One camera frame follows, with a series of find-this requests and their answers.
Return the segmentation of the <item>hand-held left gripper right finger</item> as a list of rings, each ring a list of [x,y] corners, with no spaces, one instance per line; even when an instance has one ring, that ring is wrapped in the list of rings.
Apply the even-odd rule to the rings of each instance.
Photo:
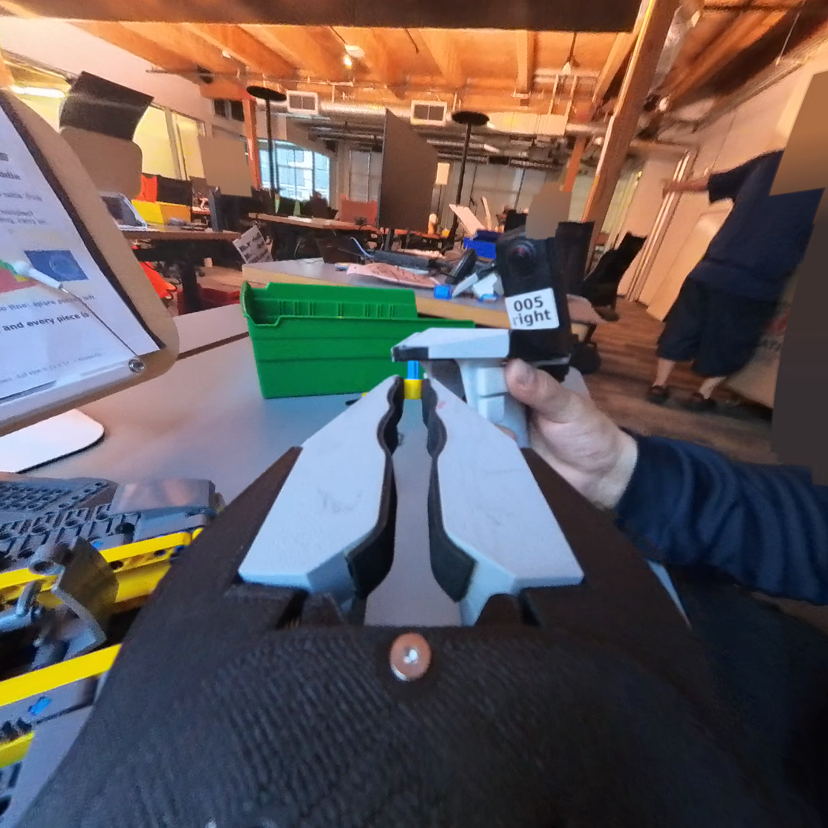
[[[489,599],[579,585],[584,571],[519,443],[436,379],[422,388],[430,566],[474,625]]]

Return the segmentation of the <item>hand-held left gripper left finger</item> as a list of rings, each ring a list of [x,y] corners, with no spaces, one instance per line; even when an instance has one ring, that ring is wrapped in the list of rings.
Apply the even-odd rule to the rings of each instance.
[[[386,378],[301,444],[238,568],[243,583],[332,597],[367,597],[382,583],[403,402],[402,378]]]

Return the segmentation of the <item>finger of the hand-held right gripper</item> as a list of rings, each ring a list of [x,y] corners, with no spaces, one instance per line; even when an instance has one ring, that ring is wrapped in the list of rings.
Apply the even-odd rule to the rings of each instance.
[[[428,328],[392,346],[396,363],[504,359],[510,351],[507,329]]]

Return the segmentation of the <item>person's right forearm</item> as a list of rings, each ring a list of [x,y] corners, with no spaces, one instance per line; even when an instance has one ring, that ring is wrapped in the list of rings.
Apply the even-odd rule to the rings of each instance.
[[[827,488],[810,470],[732,461],[656,436],[634,440],[636,465],[615,511],[642,551],[752,591],[826,605]]]

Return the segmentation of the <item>person's right hand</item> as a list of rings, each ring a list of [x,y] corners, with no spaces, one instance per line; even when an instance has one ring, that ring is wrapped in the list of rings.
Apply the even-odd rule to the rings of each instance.
[[[590,399],[520,359],[505,365],[512,398],[527,409],[533,450],[596,507],[613,510],[633,478],[636,440]]]

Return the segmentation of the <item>wood-edged grey table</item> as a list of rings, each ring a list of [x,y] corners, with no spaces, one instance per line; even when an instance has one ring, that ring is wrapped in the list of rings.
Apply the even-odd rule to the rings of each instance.
[[[387,282],[339,271],[334,264],[321,260],[288,260],[271,263],[243,265],[243,277],[255,285],[268,283],[326,285],[341,287],[373,287],[386,292],[399,292],[401,288]],[[417,311],[421,316],[448,320],[467,320],[489,328],[507,328],[508,314],[504,300],[484,303],[470,296],[457,299],[438,299],[433,292],[414,288]],[[584,298],[572,296],[568,299],[571,322],[575,325],[602,325],[605,321],[595,308]]]

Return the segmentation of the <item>idle hand-held gripper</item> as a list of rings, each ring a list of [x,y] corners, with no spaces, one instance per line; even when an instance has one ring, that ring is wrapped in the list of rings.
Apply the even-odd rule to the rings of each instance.
[[[452,299],[466,294],[473,294],[478,299],[484,295],[495,295],[497,284],[499,274],[495,261],[485,257],[480,259],[473,249],[463,252],[445,279]]]

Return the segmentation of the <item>black office chair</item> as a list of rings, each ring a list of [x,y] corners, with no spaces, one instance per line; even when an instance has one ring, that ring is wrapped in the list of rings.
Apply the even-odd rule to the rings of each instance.
[[[627,232],[615,248],[604,253],[585,277],[580,296],[593,306],[604,321],[618,321],[615,309],[618,286],[646,241],[646,236]]]

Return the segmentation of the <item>patterned paper sheet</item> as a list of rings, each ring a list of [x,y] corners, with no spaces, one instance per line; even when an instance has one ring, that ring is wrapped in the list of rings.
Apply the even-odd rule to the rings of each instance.
[[[423,288],[429,291],[440,284],[428,270],[407,268],[388,263],[352,263],[347,266],[349,276],[370,278],[379,282],[396,284],[410,288]]]

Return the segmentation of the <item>green plastic bin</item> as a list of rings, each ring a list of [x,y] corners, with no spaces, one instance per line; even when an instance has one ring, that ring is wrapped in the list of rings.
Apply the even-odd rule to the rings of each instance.
[[[394,374],[407,378],[407,363],[392,361],[406,337],[474,327],[419,316],[409,289],[245,282],[240,306],[264,398],[368,392]]]

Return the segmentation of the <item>grey yellow toy brick vehicle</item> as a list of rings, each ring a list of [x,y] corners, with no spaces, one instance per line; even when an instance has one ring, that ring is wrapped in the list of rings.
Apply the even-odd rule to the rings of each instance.
[[[120,643],[222,509],[208,480],[1,479],[1,826],[87,721]]]

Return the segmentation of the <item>black upright panel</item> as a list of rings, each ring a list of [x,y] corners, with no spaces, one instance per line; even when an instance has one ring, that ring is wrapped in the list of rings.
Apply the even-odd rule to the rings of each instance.
[[[385,112],[378,223],[390,231],[426,232],[438,154],[408,121]]]

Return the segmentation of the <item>white printed sign card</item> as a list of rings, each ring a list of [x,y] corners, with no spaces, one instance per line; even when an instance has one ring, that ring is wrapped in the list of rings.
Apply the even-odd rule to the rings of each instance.
[[[268,246],[262,230],[256,224],[240,234],[232,243],[244,265],[273,261],[271,248]]]

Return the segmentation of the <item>orange safety vest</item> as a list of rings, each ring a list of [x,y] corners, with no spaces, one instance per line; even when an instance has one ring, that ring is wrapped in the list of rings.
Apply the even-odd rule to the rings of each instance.
[[[150,281],[156,294],[160,297],[165,305],[170,305],[176,295],[176,287],[169,283],[156,269],[149,263],[139,262],[142,270]]]

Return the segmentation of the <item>dark wooden table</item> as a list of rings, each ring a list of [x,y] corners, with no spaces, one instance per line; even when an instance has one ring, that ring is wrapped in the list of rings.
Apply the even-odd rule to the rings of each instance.
[[[158,264],[163,272],[176,270],[181,286],[180,312],[184,314],[204,309],[198,279],[206,259],[219,266],[242,267],[242,257],[234,245],[238,233],[167,227],[122,229],[121,234],[139,262]]]

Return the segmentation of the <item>printed instruction sheet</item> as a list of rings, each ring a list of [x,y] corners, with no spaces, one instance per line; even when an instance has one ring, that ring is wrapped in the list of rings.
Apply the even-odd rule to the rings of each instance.
[[[130,377],[162,348],[119,280],[137,261],[98,193],[73,198],[24,118],[2,94],[2,407],[114,371]]]

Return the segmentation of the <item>yellow storage box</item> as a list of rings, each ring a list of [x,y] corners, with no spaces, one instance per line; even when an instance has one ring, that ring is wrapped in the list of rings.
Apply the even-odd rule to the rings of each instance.
[[[153,225],[185,225],[191,222],[191,208],[177,203],[132,200],[139,216]]]

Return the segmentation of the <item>person's dark clothed body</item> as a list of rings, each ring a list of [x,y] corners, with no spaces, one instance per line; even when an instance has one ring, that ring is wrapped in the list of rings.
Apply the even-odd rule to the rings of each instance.
[[[713,571],[669,566],[743,753],[802,826],[826,826],[826,635]]]

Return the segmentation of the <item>clear acrylic box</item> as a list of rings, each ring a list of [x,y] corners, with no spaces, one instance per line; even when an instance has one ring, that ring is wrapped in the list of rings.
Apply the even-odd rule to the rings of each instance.
[[[100,191],[98,194],[120,230],[148,228],[147,222],[125,194],[116,191]]]

